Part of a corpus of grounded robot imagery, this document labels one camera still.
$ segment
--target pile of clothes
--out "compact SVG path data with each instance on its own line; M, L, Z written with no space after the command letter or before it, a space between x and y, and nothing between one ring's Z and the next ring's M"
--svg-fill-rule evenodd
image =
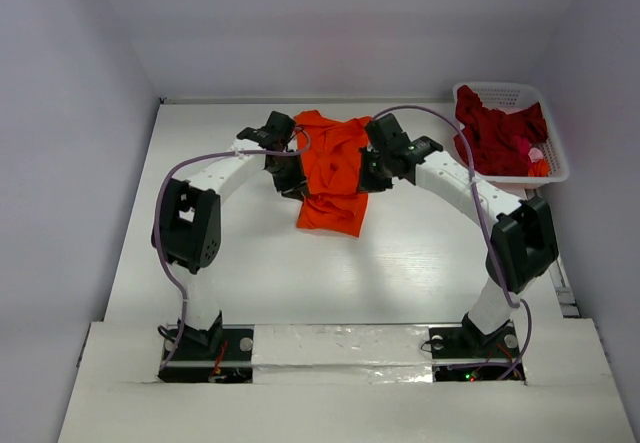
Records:
M492 176L547 176L551 168L535 145L547 141L547 122L540 103L505 113L485 108L468 86L458 89L456 118L464 124L476 171ZM454 138L460 158L469 164L460 136Z

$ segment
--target white wall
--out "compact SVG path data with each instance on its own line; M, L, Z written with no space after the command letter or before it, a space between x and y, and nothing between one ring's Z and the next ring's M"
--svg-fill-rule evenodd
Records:
M550 200L569 279L640 436L640 0L576 0L534 82L571 165Z
M0 0L0 440L57 441L157 98L107 0Z
M572 0L111 0L163 96L437 96L524 80Z

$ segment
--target plastic basket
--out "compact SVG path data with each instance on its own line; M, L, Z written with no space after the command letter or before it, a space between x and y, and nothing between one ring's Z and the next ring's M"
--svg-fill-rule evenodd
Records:
M493 82L470 82L459 83L453 88L453 99L458 103L458 88L467 85L480 98L484 106L487 108L497 108L508 112L514 110L524 110L536 102L542 107L542 115L547 122L547 130L549 138L541 145L534 145L544 154L545 159L549 163L551 172L545 177L530 176L495 176L482 175L478 176L484 180L491 181L497 186L506 186L512 188L524 188L533 190L547 183L556 183L564 181L569 177L569 166L565 157L560 137L556 130L555 121L551 116L551 111L542 94L532 86L521 85L518 83L493 83Z

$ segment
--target purple cable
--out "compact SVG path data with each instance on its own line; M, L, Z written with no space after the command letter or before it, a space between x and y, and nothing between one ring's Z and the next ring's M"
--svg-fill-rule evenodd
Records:
M304 136L307 138L307 144L301 150L290 151L290 152L270 151L270 150L239 150L239 151L223 151L221 153L209 153L207 155L201 155L201 156L196 156L195 158L189 158L188 160L178 163L176 166L171 168L171 170L169 170L169 173L167 173L167 176L165 176L164 180L162 181L162 184L160 185L160 191L158 192L158 199L156 200L156 207L155 207L155 213L154 213L153 240L156 244L156 252L158 253L158 259L160 260L160 266L162 267L164 274L167 275L167 278L169 278L169 281L171 281L171 283L173 283L175 287L178 288L178 291L180 291L180 295L182 297L182 309L180 311L180 324L178 325L178 333L176 334L175 340L173 340L173 346L171 347L171 351L169 351L167 358L160 365L161 370L167 367L167 364L169 364L169 362L175 355L176 349L178 348L178 344L182 339L182 335L184 333L185 319L187 317L187 306L189 303L189 294L187 292L187 289L171 273L171 270L169 269L169 265L167 264L167 261L165 259L164 251L162 248L162 242L160 241L160 210L162 209L162 198L164 196L164 192L167 189L167 186L169 185L169 182L171 181L171 178L173 178L173 175L175 175L179 170L181 170L185 166L189 166L194 163L198 163L200 161L212 160L215 158L229 158L229 157L238 156L238 155L299 156L311 147L311 137L309 136L309 134L303 129L300 129L300 133L303 133Z
M513 309L520 308L520 304L514 302L511 299L511 295L509 294L509 289L507 287L506 278L504 276L504 270L502 268L502 264L498 259L498 255L496 255L496 251L493 248L493 245L491 244L491 236L489 234L489 228L487 227L487 222L484 218L484 213L482 211L482 203L480 202L480 195L478 194L478 188L476 187L476 168L475 168L475 163L473 161L473 153L471 152L471 147L469 146L469 142L467 141L466 136L464 136L464 133L462 133L458 125L454 124L446 116L442 115L441 113L438 113L435 110L427 108L426 106L420 106L420 105L392 106L391 108L387 108L386 110L383 110L377 113L375 116L373 116L372 120L377 120L381 116L384 116L387 113L391 113L392 111L396 111L396 110L418 110L418 111L424 111L426 113L429 113L433 116L440 118L442 121L447 123L451 128L454 129L454 131L458 134L458 136L460 136L460 139L462 140L462 144L464 145L465 153L467 154L467 160L469 161L468 168L469 168L469 180L471 181L471 195L473 197L473 202L476 207L476 212L478 213L478 223L480 225L480 230L482 230L482 236L484 237L485 244L487 245L489 258L491 259L491 263L493 263L493 267L496 269L498 284L500 285L500 288L502 288L502 292L504 293L504 299L506 300L507 304ZM526 301L521 299L520 303L523 304L524 309L527 312L527 324L528 324L527 337L525 339L524 345L522 345L522 351L520 352L518 357L513 361L513 364L511 364L509 369L502 376L500 376L500 378L498 378L498 380L502 380L506 378L507 375L511 373L511 371L513 371L513 369L515 369L516 366L518 366L520 361L522 361L522 356L524 355L524 352L529 347L529 340L531 339L531 326L533 324L531 319L531 309L529 308L529 305L527 304ZM462 369L465 367L466 365L451 365L451 368Z

